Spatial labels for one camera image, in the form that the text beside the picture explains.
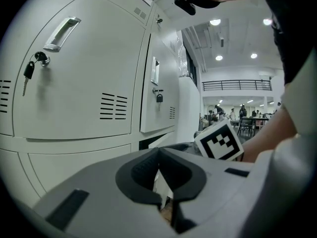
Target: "ventilation slot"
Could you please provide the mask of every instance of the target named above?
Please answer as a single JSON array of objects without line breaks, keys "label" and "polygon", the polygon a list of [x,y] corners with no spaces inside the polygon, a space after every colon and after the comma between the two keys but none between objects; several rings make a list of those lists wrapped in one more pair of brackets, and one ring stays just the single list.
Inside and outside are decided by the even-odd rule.
[{"label": "ventilation slot", "polygon": [[175,45],[172,42],[169,43],[169,46],[174,52],[176,52]]},{"label": "ventilation slot", "polygon": [[8,113],[10,80],[0,80],[0,113]]},{"label": "ventilation slot", "polygon": [[173,108],[173,107],[169,108],[169,118],[175,119],[175,108]]},{"label": "ventilation slot", "polygon": [[103,93],[100,107],[102,120],[126,120],[128,98]]},{"label": "ventilation slot", "polygon": [[134,12],[135,12],[136,14],[140,15],[141,10],[140,10],[138,7],[136,7],[135,10],[134,10]]},{"label": "ventilation slot", "polygon": [[146,16],[147,16],[147,15],[146,15],[144,12],[142,12],[141,15],[140,15],[140,17],[143,18],[143,19],[145,19]]}]

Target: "railing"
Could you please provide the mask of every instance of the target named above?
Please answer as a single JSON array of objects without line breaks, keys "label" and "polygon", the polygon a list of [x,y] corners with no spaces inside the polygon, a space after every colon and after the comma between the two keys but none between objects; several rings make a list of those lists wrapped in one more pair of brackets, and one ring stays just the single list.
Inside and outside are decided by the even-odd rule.
[{"label": "railing", "polygon": [[204,91],[212,90],[265,90],[272,91],[269,80],[222,80],[203,82]]}]

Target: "ceiling light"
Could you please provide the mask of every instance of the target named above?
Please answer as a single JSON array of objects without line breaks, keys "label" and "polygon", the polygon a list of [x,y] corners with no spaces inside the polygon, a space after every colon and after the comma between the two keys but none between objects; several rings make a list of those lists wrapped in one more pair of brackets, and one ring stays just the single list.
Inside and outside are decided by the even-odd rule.
[{"label": "ceiling light", "polygon": [[210,21],[210,24],[213,25],[213,26],[217,26],[217,25],[220,24],[220,22],[221,22],[220,19],[214,19],[214,20],[211,20],[211,21]]},{"label": "ceiling light", "polygon": [[217,61],[221,61],[222,59],[223,59],[222,56],[216,56],[216,60],[217,60]]},{"label": "ceiling light", "polygon": [[263,20],[263,24],[266,25],[266,26],[269,26],[270,24],[272,24],[272,19],[270,18],[265,18]]}]

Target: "key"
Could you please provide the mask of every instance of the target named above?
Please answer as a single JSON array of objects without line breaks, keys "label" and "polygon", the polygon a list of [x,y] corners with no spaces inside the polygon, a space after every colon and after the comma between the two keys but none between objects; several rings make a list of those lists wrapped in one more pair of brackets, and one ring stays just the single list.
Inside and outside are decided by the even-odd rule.
[{"label": "key", "polygon": [[29,61],[28,64],[26,65],[24,73],[23,73],[23,75],[25,76],[25,80],[24,80],[24,87],[23,87],[22,96],[25,95],[26,85],[28,84],[29,79],[32,78],[33,72],[34,72],[34,62]]}]

